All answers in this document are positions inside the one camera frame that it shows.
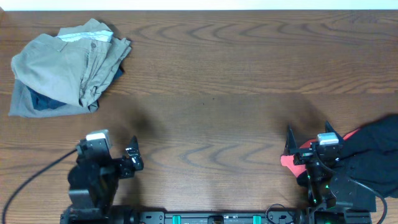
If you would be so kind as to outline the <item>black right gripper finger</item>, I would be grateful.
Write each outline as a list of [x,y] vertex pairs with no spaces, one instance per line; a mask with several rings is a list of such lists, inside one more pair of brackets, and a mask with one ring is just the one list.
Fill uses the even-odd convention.
[[286,142],[285,142],[285,155],[291,156],[294,155],[296,150],[298,149],[296,140],[294,138],[294,134],[291,128],[291,125],[287,126],[287,134],[286,134]]
[[336,132],[328,121],[325,121],[325,134],[327,144],[343,145],[344,139]]

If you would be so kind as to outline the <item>khaki green shorts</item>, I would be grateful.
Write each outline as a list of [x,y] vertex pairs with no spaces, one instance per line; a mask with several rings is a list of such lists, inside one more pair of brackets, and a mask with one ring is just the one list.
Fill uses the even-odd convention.
[[131,42],[117,39],[96,19],[40,34],[11,61],[12,71],[30,89],[68,105],[86,108],[111,84]]

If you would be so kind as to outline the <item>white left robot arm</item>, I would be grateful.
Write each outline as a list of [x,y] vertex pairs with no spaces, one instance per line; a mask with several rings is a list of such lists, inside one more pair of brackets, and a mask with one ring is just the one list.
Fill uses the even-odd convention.
[[139,223],[133,208],[113,204],[119,181],[133,178],[144,168],[137,138],[130,140],[127,154],[117,159],[109,153],[106,136],[82,139],[76,150],[76,166],[68,174],[72,204],[61,214],[60,223]]

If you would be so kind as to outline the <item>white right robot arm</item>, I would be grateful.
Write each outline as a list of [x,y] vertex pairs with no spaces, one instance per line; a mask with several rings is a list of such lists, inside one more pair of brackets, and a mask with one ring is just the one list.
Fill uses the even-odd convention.
[[325,123],[325,132],[308,147],[298,147],[287,128],[285,150],[293,165],[304,165],[310,207],[298,212],[295,223],[371,223],[376,196],[369,187],[332,170],[340,161],[344,139]]

